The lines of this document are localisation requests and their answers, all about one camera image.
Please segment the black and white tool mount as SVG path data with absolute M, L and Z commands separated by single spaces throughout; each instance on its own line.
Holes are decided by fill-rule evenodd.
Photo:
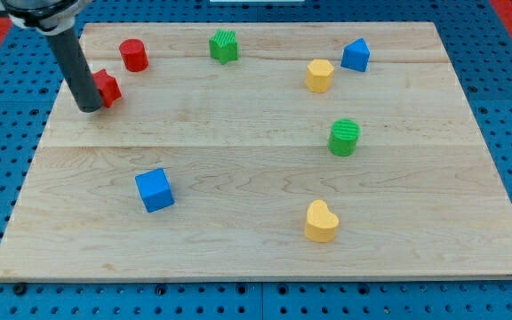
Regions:
M 19 28 L 35 28 L 56 36 L 75 25 L 76 16 L 92 0 L 2 0 L 11 21 Z

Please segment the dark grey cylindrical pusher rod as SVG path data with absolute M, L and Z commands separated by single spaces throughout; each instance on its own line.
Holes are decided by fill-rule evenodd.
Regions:
M 92 113 L 102 107 L 102 98 L 73 28 L 46 36 L 78 109 Z

